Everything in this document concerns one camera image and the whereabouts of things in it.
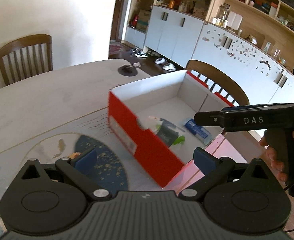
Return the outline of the person's right hand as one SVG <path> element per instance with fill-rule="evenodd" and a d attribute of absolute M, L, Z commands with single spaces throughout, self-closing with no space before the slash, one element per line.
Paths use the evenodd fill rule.
<path fill-rule="evenodd" d="M 265 155 L 270 160 L 271 167 L 276 172 L 277 179 L 281 183 L 287 182 L 288 175 L 286 173 L 284 173 L 285 164 L 282 161 L 279 161 L 277 159 L 277 152 L 276 152 L 276 150 L 274 148 L 272 148 L 268 144 L 265 136 L 263 136 L 260 139 L 259 144 L 260 144 L 260 146 L 266 147 Z"/>

